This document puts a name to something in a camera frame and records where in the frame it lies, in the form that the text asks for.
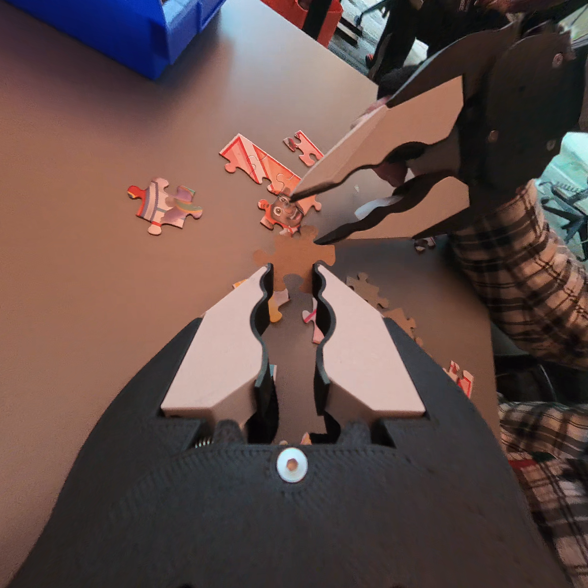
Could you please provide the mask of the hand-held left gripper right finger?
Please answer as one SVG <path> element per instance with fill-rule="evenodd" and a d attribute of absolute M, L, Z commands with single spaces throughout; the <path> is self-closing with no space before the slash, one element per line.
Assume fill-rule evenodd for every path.
<path fill-rule="evenodd" d="M 316 348 L 313 394 L 325 434 L 337 440 L 351 422 L 371 429 L 383 419 L 419 419 L 424 403 L 401 358 L 388 319 L 323 263 L 312 268 Z"/>

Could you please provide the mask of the person's right forearm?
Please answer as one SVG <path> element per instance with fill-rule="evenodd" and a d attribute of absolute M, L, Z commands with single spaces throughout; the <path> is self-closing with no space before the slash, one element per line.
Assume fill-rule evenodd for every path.
<path fill-rule="evenodd" d="M 548 224 L 534 180 L 448 237 L 496 327 L 538 359 L 587 371 L 587 272 Z"/>

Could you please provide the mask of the black office chair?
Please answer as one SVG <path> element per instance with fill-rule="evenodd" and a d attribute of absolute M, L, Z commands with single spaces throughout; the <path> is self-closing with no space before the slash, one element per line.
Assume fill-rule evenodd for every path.
<path fill-rule="evenodd" d="M 587 187 L 561 182 L 540 182 L 541 207 L 560 220 L 556 231 L 566 245 L 574 245 L 575 255 L 587 262 Z"/>

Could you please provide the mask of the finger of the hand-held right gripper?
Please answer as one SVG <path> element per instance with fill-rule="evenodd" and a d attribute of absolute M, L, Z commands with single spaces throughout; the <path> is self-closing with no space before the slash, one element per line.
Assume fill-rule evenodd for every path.
<path fill-rule="evenodd" d="M 380 105 L 311 167 L 294 188 L 291 200 L 331 190 L 356 171 L 379 166 L 403 145 L 433 145 L 446 139 L 463 105 L 461 76 L 399 105 Z"/>
<path fill-rule="evenodd" d="M 392 196 L 367 202 L 349 220 L 315 238 L 317 245 L 343 240 L 412 239 L 469 207 L 469 189 L 452 175 L 425 174 Z"/>

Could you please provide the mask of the person's plaid shirt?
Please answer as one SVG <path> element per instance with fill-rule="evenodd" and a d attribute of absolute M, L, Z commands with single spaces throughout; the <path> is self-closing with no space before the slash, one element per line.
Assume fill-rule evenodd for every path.
<path fill-rule="evenodd" d="M 587 587 L 587 404 L 499 397 L 506 457 L 568 584 Z"/>

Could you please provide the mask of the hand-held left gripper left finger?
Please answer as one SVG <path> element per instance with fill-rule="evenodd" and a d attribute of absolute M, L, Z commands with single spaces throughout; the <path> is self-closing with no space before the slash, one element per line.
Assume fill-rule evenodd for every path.
<path fill-rule="evenodd" d="M 270 323 L 273 266 L 266 264 L 210 307 L 160 406 L 166 417 L 232 420 L 250 443 L 271 443 L 279 408 L 262 334 Z"/>

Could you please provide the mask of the orange dog puzzle piece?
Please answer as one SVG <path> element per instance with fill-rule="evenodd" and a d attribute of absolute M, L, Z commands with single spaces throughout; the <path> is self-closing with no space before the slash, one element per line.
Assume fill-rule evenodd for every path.
<path fill-rule="evenodd" d="M 322 204 L 316 200 L 316 196 L 309 196 L 298 202 L 292 202 L 286 194 L 278 194 L 273 202 L 266 199 L 258 201 L 258 208 L 263 211 L 261 224 L 273 230 L 275 226 L 281 227 L 281 235 L 294 235 L 299 231 L 305 215 L 314 208 L 321 211 Z"/>

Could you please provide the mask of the blue plastic bin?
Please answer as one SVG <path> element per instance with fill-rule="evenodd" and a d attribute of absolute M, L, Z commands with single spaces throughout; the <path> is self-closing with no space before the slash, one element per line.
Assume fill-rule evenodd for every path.
<path fill-rule="evenodd" d="M 156 80 L 204 31 L 224 1 L 8 1 Z"/>

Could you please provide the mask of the red plastic bin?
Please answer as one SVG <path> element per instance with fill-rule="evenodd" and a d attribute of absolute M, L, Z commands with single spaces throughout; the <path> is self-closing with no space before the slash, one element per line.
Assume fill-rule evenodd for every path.
<path fill-rule="evenodd" d="M 262 1 L 266 6 L 274 10 L 284 19 L 299 29 L 303 28 L 307 17 L 307 10 L 298 1 Z M 331 1 L 325 21 L 321 27 L 318 43 L 325 48 L 328 47 L 334 32 L 343 15 L 343 8 L 340 1 Z"/>

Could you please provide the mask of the grey desk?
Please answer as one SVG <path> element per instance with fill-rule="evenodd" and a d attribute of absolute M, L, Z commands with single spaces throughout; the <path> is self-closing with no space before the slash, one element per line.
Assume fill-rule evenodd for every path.
<path fill-rule="evenodd" d="M 376 86 L 259 1 L 227 1 L 156 82 L 1 3 L 1 587 L 135 374 L 277 231 L 226 172 L 242 134 L 327 152 Z"/>

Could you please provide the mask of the red striped joined puzzle section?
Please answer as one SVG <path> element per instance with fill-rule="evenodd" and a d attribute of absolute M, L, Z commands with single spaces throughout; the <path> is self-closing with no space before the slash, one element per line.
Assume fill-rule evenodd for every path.
<path fill-rule="evenodd" d="M 266 189 L 271 194 L 291 194 L 300 181 L 296 173 L 241 134 L 235 135 L 219 155 L 226 159 L 227 172 L 240 169 L 258 185 L 267 180 Z"/>

